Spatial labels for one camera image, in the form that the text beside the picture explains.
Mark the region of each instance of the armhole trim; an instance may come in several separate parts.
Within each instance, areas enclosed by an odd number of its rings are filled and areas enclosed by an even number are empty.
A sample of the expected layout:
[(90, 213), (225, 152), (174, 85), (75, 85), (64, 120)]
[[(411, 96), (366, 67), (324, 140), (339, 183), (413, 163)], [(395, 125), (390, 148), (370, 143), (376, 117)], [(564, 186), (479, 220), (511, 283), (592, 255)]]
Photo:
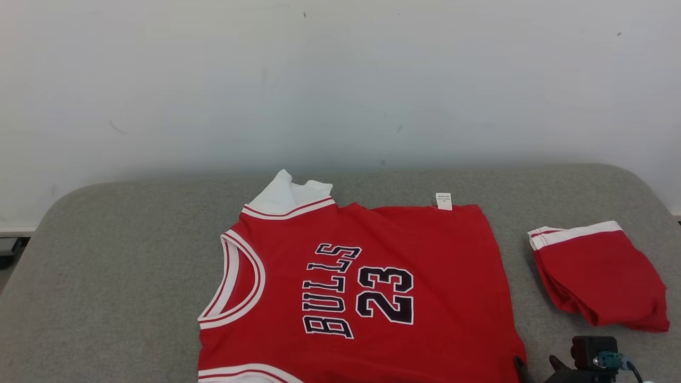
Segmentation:
[[(201, 329), (220, 327), (243, 317), (257, 304), (265, 288), (265, 267), (253, 248), (233, 230), (229, 230), (225, 234), (222, 234), (221, 239), (225, 250), (225, 260), (227, 261), (227, 264), (225, 265), (225, 277), (216, 296), (213, 297), (213, 302), (206, 308), (204, 314), (199, 317), (199, 326)], [(236, 283), (239, 262), (238, 250), (240, 250), (253, 265), (253, 272), (255, 273), (253, 289), (251, 289), (248, 296), (238, 305), (224, 313), (220, 313), (220, 311), (225, 308), (227, 300), (234, 289), (234, 284)], [(229, 265), (229, 262), (233, 262), (234, 258), (237, 259), (235, 269)]]
[(215, 292), (215, 296), (210, 301), (199, 319), (209, 316), (219, 315), (225, 309), (229, 297), (234, 290), (236, 276), (239, 272), (239, 251), (231, 242), (222, 240), (222, 249), (225, 253), (225, 267), (220, 287)]
[(286, 371), (261, 363), (201, 370), (199, 371), (199, 383), (228, 382), (242, 376), (260, 376), (276, 383), (303, 383), (302, 380)]

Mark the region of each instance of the clothing tag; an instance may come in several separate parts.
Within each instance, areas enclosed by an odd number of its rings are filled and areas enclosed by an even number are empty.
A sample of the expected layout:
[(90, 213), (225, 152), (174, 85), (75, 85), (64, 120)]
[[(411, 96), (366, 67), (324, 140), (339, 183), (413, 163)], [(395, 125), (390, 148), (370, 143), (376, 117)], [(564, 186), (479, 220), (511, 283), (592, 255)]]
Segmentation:
[(437, 208), (440, 210), (452, 209), (452, 193), (435, 193)]

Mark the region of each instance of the gray cushioned surface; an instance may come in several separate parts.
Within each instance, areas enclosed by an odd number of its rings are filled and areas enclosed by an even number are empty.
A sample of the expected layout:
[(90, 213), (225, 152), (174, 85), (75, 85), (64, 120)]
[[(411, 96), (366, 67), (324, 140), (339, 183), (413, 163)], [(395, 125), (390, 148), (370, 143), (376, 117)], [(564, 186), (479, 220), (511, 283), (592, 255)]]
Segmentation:
[[(60, 199), (0, 296), (0, 382), (195, 382), (196, 318), (221, 279), (219, 235), (274, 176), (110, 183)], [(306, 174), (340, 204), (478, 204), (501, 248), (530, 370), (574, 335), (614, 335), (644, 379), (681, 376), (681, 229), (647, 185), (604, 165)], [(616, 220), (668, 287), (671, 330), (593, 328), (543, 291), (526, 232)], [(634, 382), (630, 373), (620, 382)]]

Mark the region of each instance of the basketball jersey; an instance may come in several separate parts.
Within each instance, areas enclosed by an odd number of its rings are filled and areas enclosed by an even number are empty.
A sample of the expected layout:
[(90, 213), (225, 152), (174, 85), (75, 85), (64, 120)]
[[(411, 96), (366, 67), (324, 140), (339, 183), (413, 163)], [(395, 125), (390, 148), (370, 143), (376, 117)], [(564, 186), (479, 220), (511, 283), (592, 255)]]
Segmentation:
[(339, 207), (284, 170), (221, 236), (199, 382), (517, 382), (506, 275), (476, 205)]

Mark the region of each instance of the wall mark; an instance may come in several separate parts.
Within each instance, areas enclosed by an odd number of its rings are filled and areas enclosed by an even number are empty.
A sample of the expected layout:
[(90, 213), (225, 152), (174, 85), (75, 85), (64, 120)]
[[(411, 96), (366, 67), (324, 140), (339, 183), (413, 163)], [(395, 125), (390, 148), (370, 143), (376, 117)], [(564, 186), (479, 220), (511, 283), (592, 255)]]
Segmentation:
[(127, 134), (127, 132), (125, 132), (125, 131), (119, 129), (116, 125), (114, 125), (114, 121), (109, 120), (109, 126), (111, 127), (111, 129), (113, 129), (113, 130), (115, 130), (116, 132), (118, 132), (118, 134)]

